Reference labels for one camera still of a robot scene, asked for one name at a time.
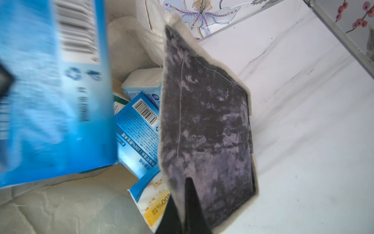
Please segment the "blue tissue pack front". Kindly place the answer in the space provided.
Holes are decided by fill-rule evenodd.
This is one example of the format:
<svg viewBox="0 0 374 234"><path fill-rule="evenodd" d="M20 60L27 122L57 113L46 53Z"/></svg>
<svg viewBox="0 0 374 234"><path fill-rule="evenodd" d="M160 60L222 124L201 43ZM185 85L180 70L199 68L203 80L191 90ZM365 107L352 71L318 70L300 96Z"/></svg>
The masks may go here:
<svg viewBox="0 0 374 234"><path fill-rule="evenodd" d="M118 161L141 178L158 165L159 110L140 93L115 119Z"/></svg>

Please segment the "beige canvas tote bag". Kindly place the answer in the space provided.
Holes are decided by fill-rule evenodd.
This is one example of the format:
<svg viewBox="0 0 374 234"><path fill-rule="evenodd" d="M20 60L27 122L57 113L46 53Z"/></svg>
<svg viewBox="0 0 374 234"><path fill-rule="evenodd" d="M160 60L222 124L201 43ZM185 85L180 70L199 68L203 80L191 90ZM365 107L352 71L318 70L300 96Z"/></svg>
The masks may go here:
<svg viewBox="0 0 374 234"><path fill-rule="evenodd" d="M106 23L113 92L131 101L121 89L129 74L163 68L157 168L182 221L192 178L211 230L258 193L250 91L191 34L233 16L231 8L200 13L182 1L137 1L136 19ZM117 156L110 166L1 187L1 233L148 233L128 191L139 180Z"/></svg>

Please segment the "white blue tissue cube pack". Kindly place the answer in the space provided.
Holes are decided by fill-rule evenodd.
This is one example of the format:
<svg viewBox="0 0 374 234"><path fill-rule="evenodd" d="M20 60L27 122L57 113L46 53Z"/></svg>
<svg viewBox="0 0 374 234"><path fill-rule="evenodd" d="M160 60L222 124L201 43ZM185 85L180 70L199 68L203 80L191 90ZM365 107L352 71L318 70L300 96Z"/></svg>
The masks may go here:
<svg viewBox="0 0 374 234"><path fill-rule="evenodd" d="M130 100L143 93L159 109L162 79L163 68L138 69L129 74L121 89Z"/></svg>

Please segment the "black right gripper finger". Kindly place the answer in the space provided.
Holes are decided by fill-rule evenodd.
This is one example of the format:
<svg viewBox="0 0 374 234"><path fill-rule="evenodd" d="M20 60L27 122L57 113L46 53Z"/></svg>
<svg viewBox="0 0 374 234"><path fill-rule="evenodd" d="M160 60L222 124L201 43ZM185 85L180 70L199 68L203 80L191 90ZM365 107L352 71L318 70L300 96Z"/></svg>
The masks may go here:
<svg viewBox="0 0 374 234"><path fill-rule="evenodd" d="M181 220L172 197L166 205L156 234L211 234L192 178L185 180L185 218Z"/></svg>

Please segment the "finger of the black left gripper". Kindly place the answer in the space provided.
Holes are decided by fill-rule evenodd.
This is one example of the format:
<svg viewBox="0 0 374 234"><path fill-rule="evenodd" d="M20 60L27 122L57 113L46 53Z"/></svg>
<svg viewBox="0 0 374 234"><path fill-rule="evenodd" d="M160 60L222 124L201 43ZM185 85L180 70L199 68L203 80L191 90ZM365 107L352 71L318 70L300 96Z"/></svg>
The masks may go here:
<svg viewBox="0 0 374 234"><path fill-rule="evenodd" d="M12 87L15 83L15 77L14 75L1 63L0 65L0 71L1 71L1 86L0 86L0 95L1 98L4 98L5 96L9 95L9 93L12 90Z"/></svg>

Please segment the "green tissue pack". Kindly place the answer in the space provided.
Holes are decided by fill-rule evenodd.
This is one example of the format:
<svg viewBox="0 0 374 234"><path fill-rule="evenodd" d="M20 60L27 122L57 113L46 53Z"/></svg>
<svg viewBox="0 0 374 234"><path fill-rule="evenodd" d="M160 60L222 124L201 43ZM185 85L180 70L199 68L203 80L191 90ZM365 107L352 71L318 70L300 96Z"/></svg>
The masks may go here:
<svg viewBox="0 0 374 234"><path fill-rule="evenodd" d="M130 101L117 92L113 92L114 112L117 115Z"/></svg>

